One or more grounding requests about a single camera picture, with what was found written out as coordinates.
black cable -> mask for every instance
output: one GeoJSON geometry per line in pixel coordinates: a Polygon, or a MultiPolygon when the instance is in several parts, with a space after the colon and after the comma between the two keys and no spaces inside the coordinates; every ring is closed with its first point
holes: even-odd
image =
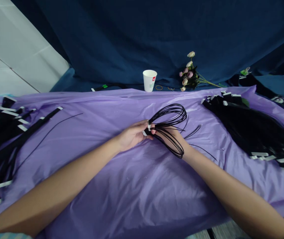
{"type": "Polygon", "coordinates": [[[44,136],[44,138],[39,142],[39,144],[34,148],[34,150],[24,159],[24,161],[17,167],[17,169],[15,170],[15,173],[13,174],[13,178],[15,177],[15,175],[17,174],[18,170],[20,169],[20,167],[23,165],[23,163],[29,158],[29,156],[39,147],[39,145],[44,141],[44,139],[48,136],[48,134],[60,123],[64,122],[65,120],[68,120],[70,118],[73,118],[75,116],[78,116],[78,115],[82,115],[83,113],[80,113],[80,114],[77,114],[77,115],[74,115],[74,116],[71,116],[69,118],[66,118],[60,122],[58,122],[53,128],[51,128],[51,130],[48,131],[48,133],[44,136]]]}
{"type": "MultiPolygon", "coordinates": [[[[195,144],[189,144],[189,145],[193,145],[193,146],[196,146],[196,147],[199,147],[199,148],[201,148],[201,149],[203,149],[202,147],[200,147],[200,146],[198,146],[198,145],[195,145],[195,144]]],[[[213,155],[211,155],[209,152],[207,152],[205,149],[203,149],[206,153],[208,153],[210,156],[212,156],[216,161],[217,161],[217,159],[213,156],[213,155]]]]}

purple plastic sheet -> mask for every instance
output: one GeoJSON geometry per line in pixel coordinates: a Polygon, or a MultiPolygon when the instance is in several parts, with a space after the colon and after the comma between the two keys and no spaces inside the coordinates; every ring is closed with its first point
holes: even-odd
{"type": "MultiPolygon", "coordinates": [[[[284,216],[284,170],[272,161],[250,159],[215,115],[200,104],[203,97],[220,94],[221,90],[241,94],[252,108],[284,124],[284,109],[254,94],[254,87],[152,93],[126,89],[19,97],[17,107],[37,109],[32,114],[32,123],[57,106],[64,109],[21,149],[17,166],[50,131],[23,163],[14,183],[2,192],[4,202],[0,204],[0,213],[70,161],[103,144],[132,123],[149,119],[162,107],[179,103],[189,114],[186,132],[182,135],[188,135],[202,124],[187,141],[210,152],[218,161],[195,147],[284,216]]],[[[68,239],[183,238],[228,219],[217,198],[190,166],[157,140],[145,140],[114,157],[44,234],[47,238],[68,239]]]]}

forearm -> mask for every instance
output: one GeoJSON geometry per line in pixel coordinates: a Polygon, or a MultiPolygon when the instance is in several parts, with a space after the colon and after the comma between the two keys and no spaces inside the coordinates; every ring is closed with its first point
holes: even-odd
{"type": "Polygon", "coordinates": [[[254,238],[284,238],[284,218],[262,197],[191,147],[183,159],[246,233],[254,238]]]}
{"type": "Polygon", "coordinates": [[[118,152],[112,139],[58,170],[0,214],[0,232],[35,237],[118,152]]]}

finger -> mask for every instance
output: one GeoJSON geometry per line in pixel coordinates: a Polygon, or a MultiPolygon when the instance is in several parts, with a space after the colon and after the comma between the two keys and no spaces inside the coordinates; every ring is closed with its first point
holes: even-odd
{"type": "Polygon", "coordinates": [[[132,134],[136,134],[139,132],[142,132],[143,130],[145,130],[148,127],[148,122],[145,121],[144,123],[137,125],[137,126],[133,126],[130,128],[130,131],[132,132],[132,134]]]}
{"type": "Polygon", "coordinates": [[[134,126],[138,126],[138,125],[142,125],[142,124],[147,124],[148,120],[141,120],[137,123],[134,123],[133,125],[131,125],[130,127],[134,127],[134,126]]]}

dark blue backdrop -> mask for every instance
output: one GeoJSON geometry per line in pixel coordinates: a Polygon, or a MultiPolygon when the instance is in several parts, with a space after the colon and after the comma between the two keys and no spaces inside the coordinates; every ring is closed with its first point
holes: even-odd
{"type": "Polygon", "coordinates": [[[284,0],[13,2],[75,69],[57,91],[112,82],[139,88],[145,69],[158,72],[157,84],[179,88],[192,50],[214,83],[248,66],[284,71],[284,0]]]}

